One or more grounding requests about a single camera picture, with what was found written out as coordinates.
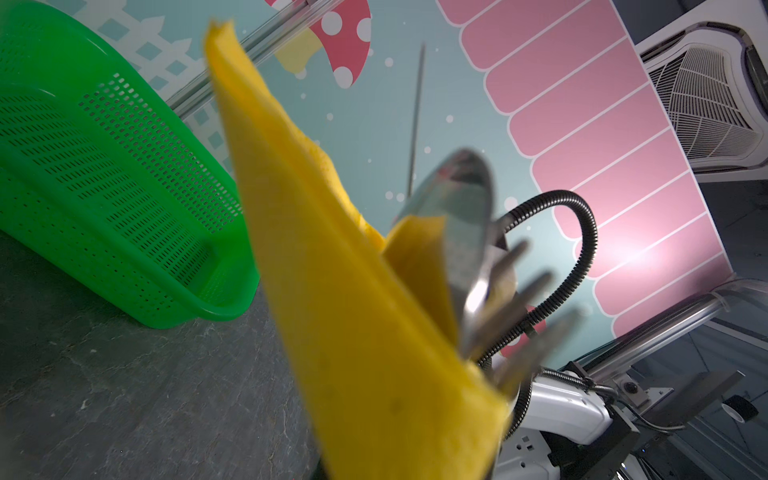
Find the ceiling air conditioner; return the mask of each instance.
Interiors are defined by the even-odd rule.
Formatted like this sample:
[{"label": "ceiling air conditioner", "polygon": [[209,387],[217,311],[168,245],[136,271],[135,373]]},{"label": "ceiling air conditioner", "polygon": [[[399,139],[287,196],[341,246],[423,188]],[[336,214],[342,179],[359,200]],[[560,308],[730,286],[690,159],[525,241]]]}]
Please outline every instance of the ceiling air conditioner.
[{"label": "ceiling air conditioner", "polygon": [[635,48],[699,181],[768,179],[761,0],[707,0]]}]

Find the green plastic basket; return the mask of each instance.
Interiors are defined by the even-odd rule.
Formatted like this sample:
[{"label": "green plastic basket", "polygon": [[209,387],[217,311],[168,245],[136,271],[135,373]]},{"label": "green plastic basket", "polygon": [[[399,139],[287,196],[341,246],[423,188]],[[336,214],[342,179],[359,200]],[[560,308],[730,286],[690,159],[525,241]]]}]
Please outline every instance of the green plastic basket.
[{"label": "green plastic basket", "polygon": [[259,275],[232,178],[92,31],[0,4],[0,228],[145,325],[243,313]]}]

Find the folded yellow cloth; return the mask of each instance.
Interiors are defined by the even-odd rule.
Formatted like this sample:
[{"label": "folded yellow cloth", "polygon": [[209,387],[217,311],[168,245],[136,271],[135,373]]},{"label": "folded yellow cloth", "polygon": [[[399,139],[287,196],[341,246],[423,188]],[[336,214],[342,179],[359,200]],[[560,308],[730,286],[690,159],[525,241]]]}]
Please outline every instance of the folded yellow cloth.
[{"label": "folded yellow cloth", "polygon": [[330,477],[479,480],[505,399],[458,358],[372,230],[360,233],[330,161],[231,24],[211,25],[205,54],[262,286]]}]

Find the gray marble countertop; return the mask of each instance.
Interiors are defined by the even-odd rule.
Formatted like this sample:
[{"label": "gray marble countertop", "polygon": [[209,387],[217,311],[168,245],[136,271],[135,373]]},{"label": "gray marble countertop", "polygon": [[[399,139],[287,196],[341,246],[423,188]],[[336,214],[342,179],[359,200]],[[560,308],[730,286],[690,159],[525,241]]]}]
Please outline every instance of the gray marble countertop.
[{"label": "gray marble countertop", "polygon": [[142,326],[0,232],[0,478],[309,478],[318,453],[261,290]]}]

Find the white vent grille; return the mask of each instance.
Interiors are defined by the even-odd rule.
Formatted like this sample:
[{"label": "white vent grille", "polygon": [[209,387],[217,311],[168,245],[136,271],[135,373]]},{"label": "white vent grille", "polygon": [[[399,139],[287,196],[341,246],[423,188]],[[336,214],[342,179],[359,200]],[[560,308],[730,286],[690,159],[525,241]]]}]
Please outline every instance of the white vent grille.
[{"label": "white vent grille", "polygon": [[719,48],[691,46],[650,72],[688,160],[741,160],[760,136],[739,111]]}]

